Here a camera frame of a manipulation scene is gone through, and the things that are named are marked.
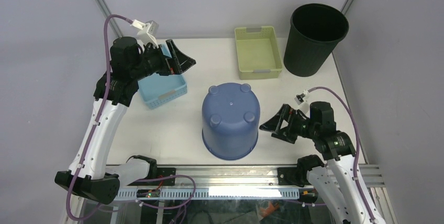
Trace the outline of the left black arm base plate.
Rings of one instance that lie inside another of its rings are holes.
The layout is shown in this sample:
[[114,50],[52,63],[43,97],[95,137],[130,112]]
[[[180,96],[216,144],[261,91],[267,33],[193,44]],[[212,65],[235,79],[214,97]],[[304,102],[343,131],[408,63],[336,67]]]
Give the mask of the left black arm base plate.
[[[176,175],[176,168],[174,167],[159,167],[157,169],[157,175],[155,178],[164,178],[164,177],[169,177],[169,176],[173,176]],[[162,181],[155,181],[155,182],[141,182],[141,181],[136,181],[133,182],[131,184],[129,184],[129,186],[149,186],[149,187],[157,187],[159,185],[162,186],[174,186],[175,185],[175,179],[174,178],[168,178]]]

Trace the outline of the large blue plastic bucket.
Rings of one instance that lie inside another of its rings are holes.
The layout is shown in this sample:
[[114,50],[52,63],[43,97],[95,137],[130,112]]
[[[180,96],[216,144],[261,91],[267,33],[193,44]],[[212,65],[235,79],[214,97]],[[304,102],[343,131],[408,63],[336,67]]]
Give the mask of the large blue plastic bucket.
[[234,161],[246,157],[259,136],[260,103],[249,84],[209,87],[202,104],[202,139],[215,157]]

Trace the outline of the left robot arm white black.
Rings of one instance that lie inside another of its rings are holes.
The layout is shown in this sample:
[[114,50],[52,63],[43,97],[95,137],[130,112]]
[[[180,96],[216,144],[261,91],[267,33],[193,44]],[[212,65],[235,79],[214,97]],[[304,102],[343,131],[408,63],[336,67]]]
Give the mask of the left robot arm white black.
[[106,71],[96,83],[86,134],[69,168],[57,172],[54,179],[69,195],[107,205],[122,187],[138,180],[144,185],[156,182],[157,162],[153,158],[134,155],[110,169],[106,162],[139,81],[154,74],[180,75],[196,64],[173,40],[167,40],[165,45],[162,49],[153,42],[138,43],[133,37],[121,37],[105,45]]

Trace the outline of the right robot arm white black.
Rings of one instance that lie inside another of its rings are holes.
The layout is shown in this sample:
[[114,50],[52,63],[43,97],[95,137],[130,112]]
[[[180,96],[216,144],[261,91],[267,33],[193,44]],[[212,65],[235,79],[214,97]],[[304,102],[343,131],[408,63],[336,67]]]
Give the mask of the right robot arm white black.
[[288,143],[295,143],[298,137],[313,141],[320,155],[299,158],[284,179],[290,185],[313,186],[337,223],[385,223],[362,182],[355,163],[358,153],[350,137],[337,130],[330,103],[311,103],[309,116],[283,104],[259,128]]

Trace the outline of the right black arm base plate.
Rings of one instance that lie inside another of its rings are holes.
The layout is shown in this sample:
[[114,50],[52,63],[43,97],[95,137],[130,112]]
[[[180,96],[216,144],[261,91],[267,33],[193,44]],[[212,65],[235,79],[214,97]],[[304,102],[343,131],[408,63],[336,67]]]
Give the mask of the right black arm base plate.
[[277,168],[278,184],[281,186],[292,185],[304,187],[307,184],[306,175],[297,166],[278,167]]

